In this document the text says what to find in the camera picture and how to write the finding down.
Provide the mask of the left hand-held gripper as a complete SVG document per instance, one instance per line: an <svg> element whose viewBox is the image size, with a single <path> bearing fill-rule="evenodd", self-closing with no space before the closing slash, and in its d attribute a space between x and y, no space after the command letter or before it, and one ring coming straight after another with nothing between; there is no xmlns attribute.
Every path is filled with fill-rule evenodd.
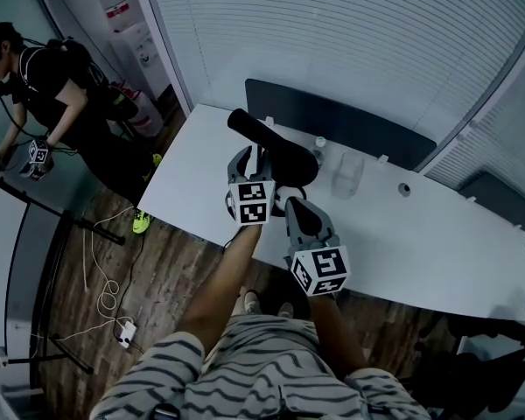
<svg viewBox="0 0 525 420"><path fill-rule="evenodd" d="M274 202L275 181L271 176L269 152L261 145L256 149L255 173L245 171L251 147L240 150L227 166L227 210L238 226L262 225L269 222Z"/></svg>

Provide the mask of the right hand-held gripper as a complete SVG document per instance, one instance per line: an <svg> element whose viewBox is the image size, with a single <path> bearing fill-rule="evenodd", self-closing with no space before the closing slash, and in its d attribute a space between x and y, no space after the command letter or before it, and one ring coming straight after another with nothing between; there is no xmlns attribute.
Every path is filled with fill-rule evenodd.
<svg viewBox="0 0 525 420"><path fill-rule="evenodd" d="M351 276L347 247L340 244L328 214L311 202L306 207L307 234L298 226L296 208L299 197L289 197L284 206L288 255L284 258L290 273L307 297L341 291Z"/></svg>

